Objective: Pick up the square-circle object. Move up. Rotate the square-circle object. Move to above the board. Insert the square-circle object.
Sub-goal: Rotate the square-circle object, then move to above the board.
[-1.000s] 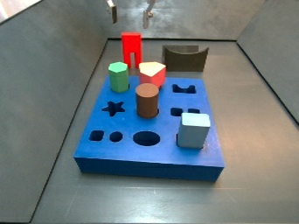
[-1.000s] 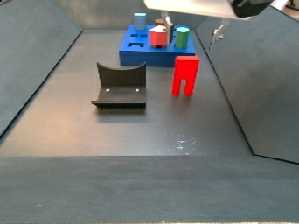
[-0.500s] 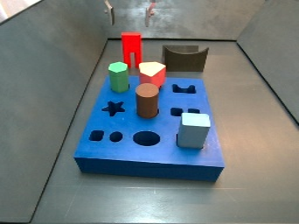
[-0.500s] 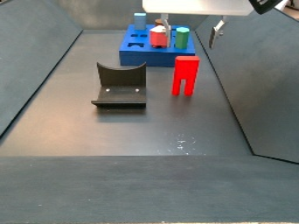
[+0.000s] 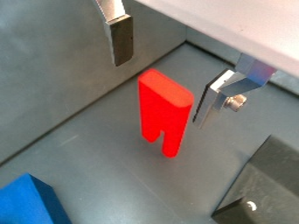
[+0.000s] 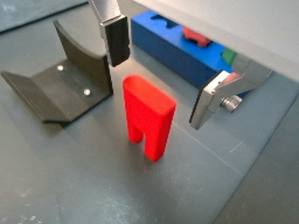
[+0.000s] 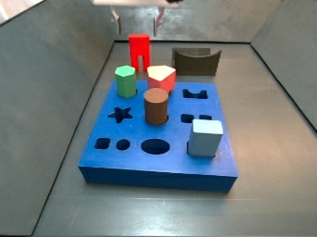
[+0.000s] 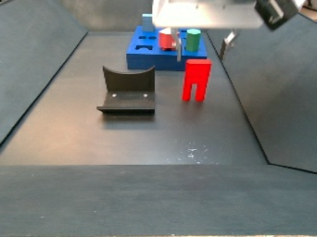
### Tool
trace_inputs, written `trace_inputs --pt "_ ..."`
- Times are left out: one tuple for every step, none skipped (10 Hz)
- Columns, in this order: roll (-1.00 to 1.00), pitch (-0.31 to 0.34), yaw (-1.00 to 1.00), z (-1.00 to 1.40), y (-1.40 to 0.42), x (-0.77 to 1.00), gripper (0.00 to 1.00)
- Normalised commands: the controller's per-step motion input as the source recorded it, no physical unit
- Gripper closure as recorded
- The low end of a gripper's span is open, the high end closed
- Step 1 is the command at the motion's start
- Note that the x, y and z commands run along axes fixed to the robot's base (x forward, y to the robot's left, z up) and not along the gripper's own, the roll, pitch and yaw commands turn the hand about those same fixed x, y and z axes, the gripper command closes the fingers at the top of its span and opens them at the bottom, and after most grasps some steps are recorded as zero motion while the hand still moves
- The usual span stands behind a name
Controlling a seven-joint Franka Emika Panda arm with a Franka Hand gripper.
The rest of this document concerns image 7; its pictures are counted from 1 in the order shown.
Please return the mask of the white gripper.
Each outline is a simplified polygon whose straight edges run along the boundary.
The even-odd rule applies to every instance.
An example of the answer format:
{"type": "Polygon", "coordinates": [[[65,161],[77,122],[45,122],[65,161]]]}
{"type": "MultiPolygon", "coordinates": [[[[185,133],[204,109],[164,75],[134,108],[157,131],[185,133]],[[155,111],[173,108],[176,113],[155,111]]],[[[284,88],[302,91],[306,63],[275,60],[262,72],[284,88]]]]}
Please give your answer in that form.
{"type": "Polygon", "coordinates": [[[113,17],[117,35],[121,34],[121,21],[116,13],[116,6],[159,6],[157,16],[153,18],[153,36],[157,36],[159,26],[164,14],[164,7],[177,7],[180,0],[90,0],[97,6],[110,6],[109,12],[113,17]]]}

